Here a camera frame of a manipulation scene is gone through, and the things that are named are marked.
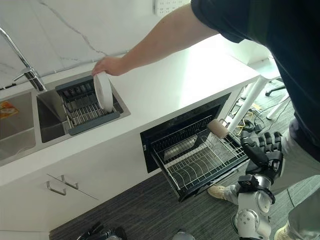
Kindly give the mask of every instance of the white countertop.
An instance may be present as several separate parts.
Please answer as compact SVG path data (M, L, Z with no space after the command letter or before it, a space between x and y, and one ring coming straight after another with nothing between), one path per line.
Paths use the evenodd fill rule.
M273 80L280 77L280 72L273 57L257 61L249 66L267 80Z
M129 109L129 116L0 167L0 186L117 136L138 134L257 79L255 70L219 52L214 40L209 38L159 62L112 76L111 82ZM88 72L93 66L87 64L43 80L54 82ZM27 91L30 86L24 83L18 87Z

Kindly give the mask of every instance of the drawer handle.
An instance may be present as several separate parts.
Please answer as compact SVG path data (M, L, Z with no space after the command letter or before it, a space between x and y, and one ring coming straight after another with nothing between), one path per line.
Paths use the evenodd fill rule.
M71 188L73 188L73 189L76 189L76 190L79 189L78 183L75 183L75 185L72 185L71 183L67 182L67 181L65 180L65 175L61 175L61 180L62 180L62 182L63 182L65 185L68 185L69 187L71 187Z
M58 190L55 190L55 189L51 188L51 186L50 186L50 181L47 181L47 182L46 182L46 188L49 189L50 191L56 193L56 194L60 194L60 195L62 195L62 196L67 195L67 192L66 192L66 189L65 189L65 188L64 188L62 191L58 191Z

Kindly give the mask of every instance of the man's hand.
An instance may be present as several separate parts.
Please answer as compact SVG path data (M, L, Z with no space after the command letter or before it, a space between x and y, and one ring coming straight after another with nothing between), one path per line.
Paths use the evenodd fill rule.
M128 71L129 69L126 69L121 57L105 56L96 63L91 74L94 76L98 73L106 72L113 76L120 76Z

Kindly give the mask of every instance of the white table leg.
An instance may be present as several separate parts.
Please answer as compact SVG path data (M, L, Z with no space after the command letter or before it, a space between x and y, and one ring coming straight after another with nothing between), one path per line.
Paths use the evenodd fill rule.
M286 93L284 97L281 99L280 103L272 108L272 110L269 112L269 114L266 116L266 119L271 120L279 110L288 103L290 100L289 93Z
M242 98L242 99L246 99L246 98L248 97L248 94L250 93L250 90L251 90L251 88L252 88L254 85L255 85L255 83L252 82L252 83L249 83L249 84L245 87L243 93L241 94L241 98Z
M258 80L254 83L243 105L240 107L240 109L232 119L232 122L228 127L229 132L233 132L235 130L236 126L239 124L241 119L246 115L252 103L256 100L257 96L262 91L262 89L264 89L268 81L270 80L260 76Z

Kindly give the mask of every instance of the pants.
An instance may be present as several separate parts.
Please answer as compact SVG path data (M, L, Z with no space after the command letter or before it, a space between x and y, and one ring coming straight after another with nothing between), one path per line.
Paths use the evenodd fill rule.
M320 162L305 152L287 131L282 139L282 152L285 165L282 177L275 180L271 191L276 195L288 187L314 175L320 175ZM239 185L225 188L228 201L238 204ZM289 237L296 240L314 240L320 238L320 188L288 214Z

